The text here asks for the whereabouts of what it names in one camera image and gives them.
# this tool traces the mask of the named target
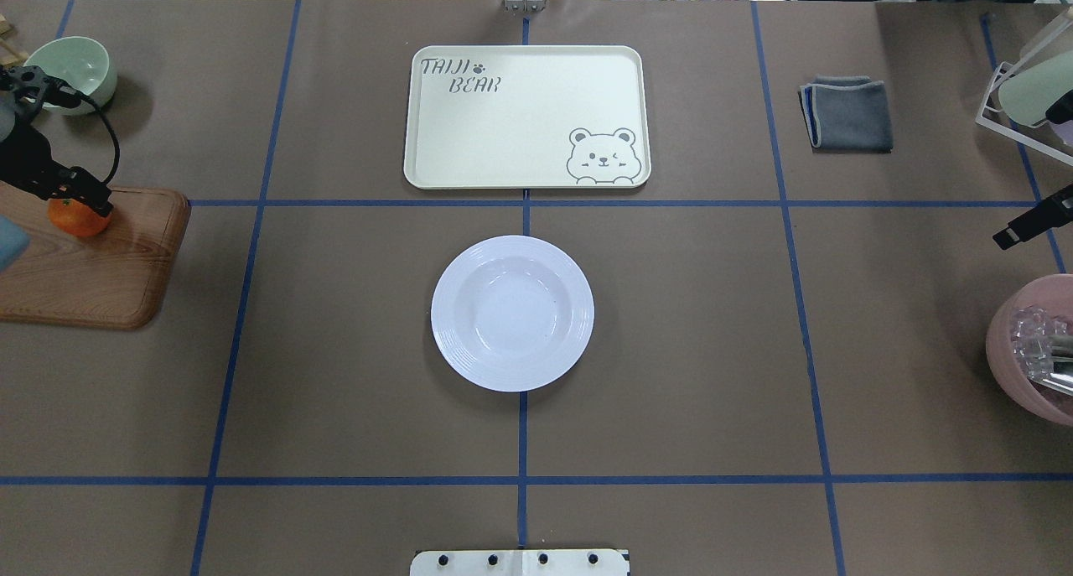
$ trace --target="orange fruit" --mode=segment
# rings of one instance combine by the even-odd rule
[[[68,235],[94,236],[108,227],[112,213],[108,217],[97,216],[89,206],[74,198],[48,198],[48,220]]]

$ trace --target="light green bowl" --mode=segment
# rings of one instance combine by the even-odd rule
[[[50,41],[35,49],[26,60],[27,65],[38,65],[46,75],[61,78],[76,90],[92,98],[104,106],[116,92],[116,68],[100,42],[88,36],[65,36]],[[85,115],[93,113],[88,102],[73,109],[63,106],[45,105],[45,109],[63,115]]]

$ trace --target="rectangular tray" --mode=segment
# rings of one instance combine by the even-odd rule
[[[430,45],[410,68],[403,174],[418,189],[634,189],[651,159],[624,45]]]

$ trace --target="folded cloth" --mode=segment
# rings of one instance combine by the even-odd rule
[[[0,270],[11,266],[26,251],[30,237],[6,217],[0,216]]]
[[[800,87],[800,102],[812,148],[881,152],[894,148],[886,87],[881,80],[818,75]]]

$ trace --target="round plate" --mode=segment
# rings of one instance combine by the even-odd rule
[[[461,376],[496,392],[528,392],[562,376],[585,352],[593,319],[582,269],[531,236],[473,245],[432,294],[440,353]]]

